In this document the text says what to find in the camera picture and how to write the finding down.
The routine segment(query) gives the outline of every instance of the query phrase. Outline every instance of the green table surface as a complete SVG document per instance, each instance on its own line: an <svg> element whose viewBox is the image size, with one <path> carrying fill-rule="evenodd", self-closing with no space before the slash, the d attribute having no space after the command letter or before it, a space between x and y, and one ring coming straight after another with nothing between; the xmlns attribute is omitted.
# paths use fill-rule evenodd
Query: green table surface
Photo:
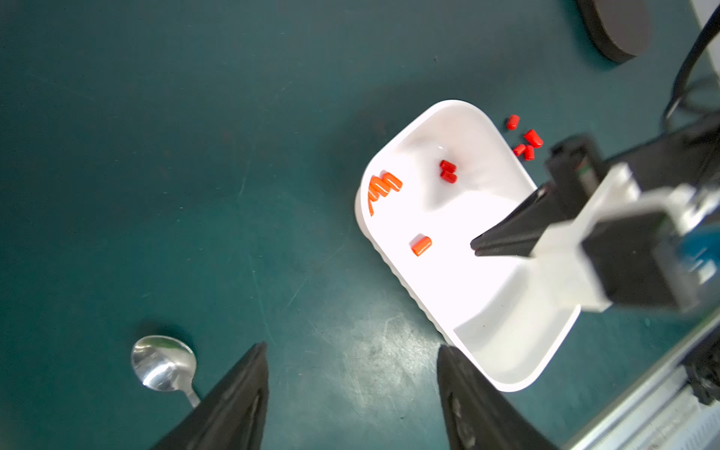
<svg viewBox="0 0 720 450"><path fill-rule="evenodd" d="M447 448L442 338L356 225L364 167L443 99L538 130L536 182L571 134L655 136L698 25L647 3L617 66L572 0L0 1L0 447L149 447L190 411L130 368L167 333L201 396L269 343L264 449ZM507 398L563 444L700 318L583 313Z"/></svg>

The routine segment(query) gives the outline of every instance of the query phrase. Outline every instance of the black cable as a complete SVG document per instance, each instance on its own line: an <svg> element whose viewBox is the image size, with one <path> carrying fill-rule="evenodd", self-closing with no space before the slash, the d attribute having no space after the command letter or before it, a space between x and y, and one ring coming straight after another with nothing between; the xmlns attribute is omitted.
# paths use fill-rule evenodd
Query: black cable
<svg viewBox="0 0 720 450"><path fill-rule="evenodd" d="M689 93L692 91L702 87L704 84L708 84L709 81L715 81L717 79L716 76L704 77L694 81L690 86L686 85L688 84L690 73L693 71L698 59L703 54L703 51L705 51L708 44L710 44L719 32L720 6L715 9L715 12L713 12L710 19L708 19L707 23L700 31L700 35L693 44L693 47L690 49L688 56L685 57L678 74L675 76L675 82L672 84L670 101L667 103L665 111L662 114L661 128L663 132L667 133L670 129L670 116L672 116L672 114L678 109L684 109L698 114L707 114L710 112L706 108L701 108L688 102L687 98Z"/></svg>

